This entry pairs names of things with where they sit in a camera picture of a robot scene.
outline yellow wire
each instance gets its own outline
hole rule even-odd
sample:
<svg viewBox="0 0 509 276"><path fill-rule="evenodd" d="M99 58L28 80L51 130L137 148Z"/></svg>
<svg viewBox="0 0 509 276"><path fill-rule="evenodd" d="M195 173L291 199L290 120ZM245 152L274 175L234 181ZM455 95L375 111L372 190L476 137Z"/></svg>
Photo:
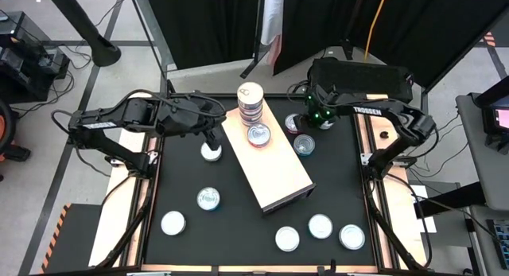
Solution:
<svg viewBox="0 0 509 276"><path fill-rule="evenodd" d="M373 29L376 24L376 20L379 18L380 10L382 10L383 2L385 0L381 0L379 4L379 8L376 10L375 18L373 18L373 22L371 23L371 28L369 29L369 35L367 36L367 43L366 43L366 51L364 52L364 62L367 60L367 54L369 53L369 44L371 42L371 35L373 34Z"/></svg>

